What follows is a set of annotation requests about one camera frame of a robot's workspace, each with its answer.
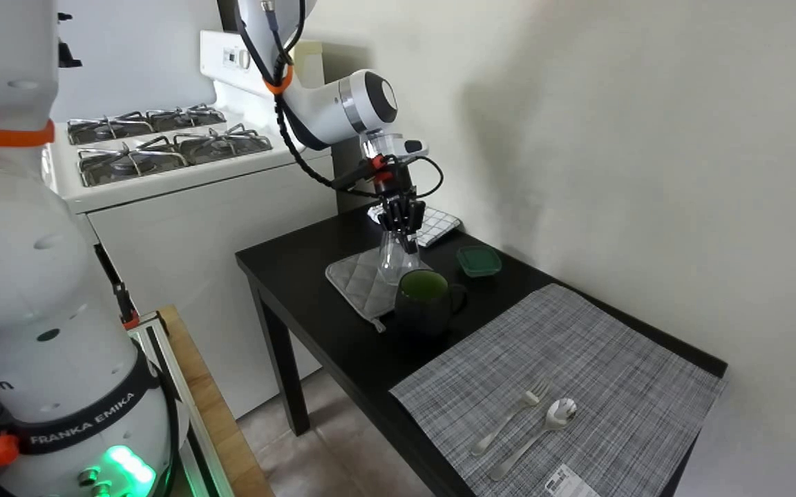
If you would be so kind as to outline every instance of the white wall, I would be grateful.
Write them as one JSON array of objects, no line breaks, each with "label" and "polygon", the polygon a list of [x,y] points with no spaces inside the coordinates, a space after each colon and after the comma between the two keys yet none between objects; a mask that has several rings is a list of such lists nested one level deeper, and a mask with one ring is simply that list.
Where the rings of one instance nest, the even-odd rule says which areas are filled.
[{"label": "white wall", "polygon": [[796,3],[323,0],[469,231],[729,362],[688,497],[796,493]]},{"label": "white wall", "polygon": [[59,0],[73,13],[59,35],[78,70],[62,70],[52,118],[103,118],[129,110],[212,101],[199,75],[199,30],[219,30],[215,0]]}]

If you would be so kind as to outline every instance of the utensil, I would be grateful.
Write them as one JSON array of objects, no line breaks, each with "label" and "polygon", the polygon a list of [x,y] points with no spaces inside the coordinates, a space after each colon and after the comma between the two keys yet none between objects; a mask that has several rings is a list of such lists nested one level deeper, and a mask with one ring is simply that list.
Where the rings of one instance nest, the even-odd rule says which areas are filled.
[{"label": "utensil", "polygon": [[526,388],[526,395],[521,395],[521,400],[512,404],[512,408],[505,411],[505,417],[501,419],[498,428],[491,428],[486,437],[480,437],[476,445],[472,445],[472,456],[483,456],[489,451],[489,445],[505,431],[505,424],[526,408],[533,408],[544,400],[547,395],[547,387],[540,384],[540,387],[530,387]]},{"label": "utensil", "polygon": [[577,405],[573,398],[554,400],[543,413],[543,428],[518,453],[512,453],[505,462],[501,462],[489,473],[489,480],[503,480],[530,453],[530,446],[543,437],[555,434],[555,431],[566,431],[574,422],[574,413],[577,413]]}]

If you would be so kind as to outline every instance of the woven placemat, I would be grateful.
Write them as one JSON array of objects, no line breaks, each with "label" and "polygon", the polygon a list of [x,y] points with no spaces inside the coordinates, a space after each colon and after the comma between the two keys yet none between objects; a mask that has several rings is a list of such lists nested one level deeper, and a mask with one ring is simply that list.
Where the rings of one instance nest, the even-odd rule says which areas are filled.
[{"label": "woven placemat", "polygon": [[[551,398],[574,398],[577,422],[544,437],[505,480],[491,482],[491,467],[537,434],[543,408],[523,411],[489,453],[469,456],[469,446],[540,384]],[[476,493],[554,497],[558,491],[544,482],[570,470],[603,497],[648,497],[660,493],[693,445],[718,379],[551,285],[392,395]]]}]

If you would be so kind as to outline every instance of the green light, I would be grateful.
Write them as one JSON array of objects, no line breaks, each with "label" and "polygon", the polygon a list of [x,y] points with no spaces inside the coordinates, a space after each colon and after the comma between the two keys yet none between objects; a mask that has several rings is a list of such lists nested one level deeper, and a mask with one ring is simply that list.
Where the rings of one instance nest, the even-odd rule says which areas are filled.
[{"label": "green light", "polygon": [[100,497],[147,497],[154,486],[154,470],[125,445],[109,446],[93,470]]}]

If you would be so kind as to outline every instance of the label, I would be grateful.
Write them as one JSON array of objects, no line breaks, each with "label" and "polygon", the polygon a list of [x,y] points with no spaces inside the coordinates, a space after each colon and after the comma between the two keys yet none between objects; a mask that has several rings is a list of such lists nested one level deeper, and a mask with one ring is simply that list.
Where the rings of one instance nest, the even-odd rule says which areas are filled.
[{"label": "label", "polygon": [[547,480],[544,480],[547,497],[599,497],[580,474],[574,474],[566,464],[562,464]]}]

